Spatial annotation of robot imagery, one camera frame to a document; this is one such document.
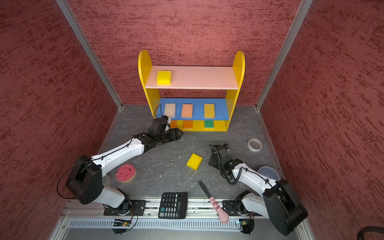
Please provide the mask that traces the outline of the yellow orange scrub sponge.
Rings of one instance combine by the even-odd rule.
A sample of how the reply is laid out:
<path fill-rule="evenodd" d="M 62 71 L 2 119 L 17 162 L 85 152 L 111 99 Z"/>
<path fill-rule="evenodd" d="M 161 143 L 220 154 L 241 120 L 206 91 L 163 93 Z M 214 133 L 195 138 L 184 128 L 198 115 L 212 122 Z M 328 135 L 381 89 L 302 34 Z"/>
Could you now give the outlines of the yellow orange scrub sponge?
<path fill-rule="evenodd" d="M 170 127 L 171 127 L 171 129 L 177 128 L 178 127 L 178 121 L 177 120 L 171 120 Z"/>

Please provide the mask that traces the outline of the pale pink sponge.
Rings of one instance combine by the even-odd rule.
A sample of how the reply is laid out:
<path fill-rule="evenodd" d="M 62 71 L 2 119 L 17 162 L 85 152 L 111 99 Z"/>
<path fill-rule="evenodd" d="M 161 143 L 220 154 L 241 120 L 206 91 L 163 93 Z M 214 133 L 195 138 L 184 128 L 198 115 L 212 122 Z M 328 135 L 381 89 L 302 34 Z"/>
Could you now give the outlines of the pale pink sponge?
<path fill-rule="evenodd" d="M 164 116 L 167 116 L 169 118 L 174 118 L 176 116 L 176 104 L 175 103 L 165 104 Z"/>

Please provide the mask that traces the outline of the green scrub sponge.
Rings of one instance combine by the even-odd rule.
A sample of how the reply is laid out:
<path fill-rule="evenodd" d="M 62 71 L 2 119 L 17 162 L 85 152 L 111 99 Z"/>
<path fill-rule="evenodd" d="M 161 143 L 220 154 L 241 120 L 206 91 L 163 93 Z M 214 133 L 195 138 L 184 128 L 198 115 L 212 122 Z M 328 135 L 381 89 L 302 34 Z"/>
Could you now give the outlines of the green scrub sponge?
<path fill-rule="evenodd" d="M 213 129 L 214 128 L 214 121 L 213 120 L 206 120 L 204 121 L 205 129 Z"/>

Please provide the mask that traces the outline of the peach orange sponge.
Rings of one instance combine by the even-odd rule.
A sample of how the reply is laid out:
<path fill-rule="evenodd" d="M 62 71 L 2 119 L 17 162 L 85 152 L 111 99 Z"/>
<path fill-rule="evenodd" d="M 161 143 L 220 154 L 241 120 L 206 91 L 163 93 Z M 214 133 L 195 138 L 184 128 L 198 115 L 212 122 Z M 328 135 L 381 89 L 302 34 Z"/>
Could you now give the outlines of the peach orange sponge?
<path fill-rule="evenodd" d="M 183 104 L 182 106 L 182 118 L 192 118 L 193 117 L 193 104 Z"/>

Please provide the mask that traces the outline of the pink round smiley sponge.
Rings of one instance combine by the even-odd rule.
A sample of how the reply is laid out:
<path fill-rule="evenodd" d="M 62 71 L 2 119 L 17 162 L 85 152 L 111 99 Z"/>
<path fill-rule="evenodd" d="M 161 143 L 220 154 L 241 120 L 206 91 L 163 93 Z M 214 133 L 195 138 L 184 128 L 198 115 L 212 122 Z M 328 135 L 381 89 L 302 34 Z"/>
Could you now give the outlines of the pink round smiley sponge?
<path fill-rule="evenodd" d="M 121 183 L 128 183 L 136 176 L 136 168 L 132 164 L 121 166 L 116 173 L 116 180 Z"/>

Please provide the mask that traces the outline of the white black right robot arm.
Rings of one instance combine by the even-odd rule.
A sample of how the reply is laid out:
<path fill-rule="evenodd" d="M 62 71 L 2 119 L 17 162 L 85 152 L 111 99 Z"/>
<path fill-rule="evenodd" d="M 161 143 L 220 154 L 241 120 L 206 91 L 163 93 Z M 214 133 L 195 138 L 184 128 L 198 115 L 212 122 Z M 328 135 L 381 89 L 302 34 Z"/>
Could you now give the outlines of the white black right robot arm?
<path fill-rule="evenodd" d="M 256 213 L 266 217 L 284 236 L 292 233 L 308 217 L 307 209 L 287 180 L 268 178 L 243 161 L 233 159 L 228 144 L 210 147 L 209 166 L 218 169 L 229 185 L 241 182 L 253 190 L 237 196 L 235 209 L 239 214 Z"/>

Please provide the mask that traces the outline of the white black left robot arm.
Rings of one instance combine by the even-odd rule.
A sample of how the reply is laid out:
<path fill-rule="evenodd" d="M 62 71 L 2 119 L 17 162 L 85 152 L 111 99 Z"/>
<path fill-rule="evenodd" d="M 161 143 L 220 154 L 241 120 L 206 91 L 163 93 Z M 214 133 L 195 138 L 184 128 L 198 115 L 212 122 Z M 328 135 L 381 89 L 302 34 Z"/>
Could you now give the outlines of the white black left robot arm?
<path fill-rule="evenodd" d="M 81 204 L 100 203 L 114 210 L 119 215 L 126 215 L 131 210 L 130 197 L 121 190 L 107 187 L 103 178 L 114 168 L 126 161 L 142 155 L 158 145 L 174 142 L 182 138 L 184 132 L 173 128 L 166 133 L 140 133 L 103 154 L 88 157 L 80 156 L 66 180 L 66 187 Z"/>

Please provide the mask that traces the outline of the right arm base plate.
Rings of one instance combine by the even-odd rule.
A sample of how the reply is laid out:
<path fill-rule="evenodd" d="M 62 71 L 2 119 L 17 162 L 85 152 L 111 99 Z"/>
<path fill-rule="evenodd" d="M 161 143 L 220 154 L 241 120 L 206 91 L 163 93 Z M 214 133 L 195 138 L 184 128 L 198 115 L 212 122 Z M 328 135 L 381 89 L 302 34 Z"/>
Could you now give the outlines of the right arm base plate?
<path fill-rule="evenodd" d="M 243 203 L 241 201 L 236 200 L 224 200 L 222 202 L 223 204 L 223 210 L 230 216 L 230 217 L 261 217 L 260 214 L 257 213 L 251 213 L 244 207 Z"/>

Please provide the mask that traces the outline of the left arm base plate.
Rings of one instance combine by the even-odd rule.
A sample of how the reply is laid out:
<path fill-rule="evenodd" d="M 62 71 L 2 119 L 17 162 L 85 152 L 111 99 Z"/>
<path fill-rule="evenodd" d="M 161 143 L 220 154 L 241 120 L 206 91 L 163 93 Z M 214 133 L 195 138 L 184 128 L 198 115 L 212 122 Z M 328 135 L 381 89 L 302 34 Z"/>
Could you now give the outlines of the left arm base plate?
<path fill-rule="evenodd" d="M 104 205 L 104 216 L 119 216 L 119 217 L 128 217 L 132 214 L 137 214 L 142 216 L 146 207 L 145 200 L 130 200 L 123 201 L 122 204 L 117 208 L 112 208 L 111 206 Z"/>

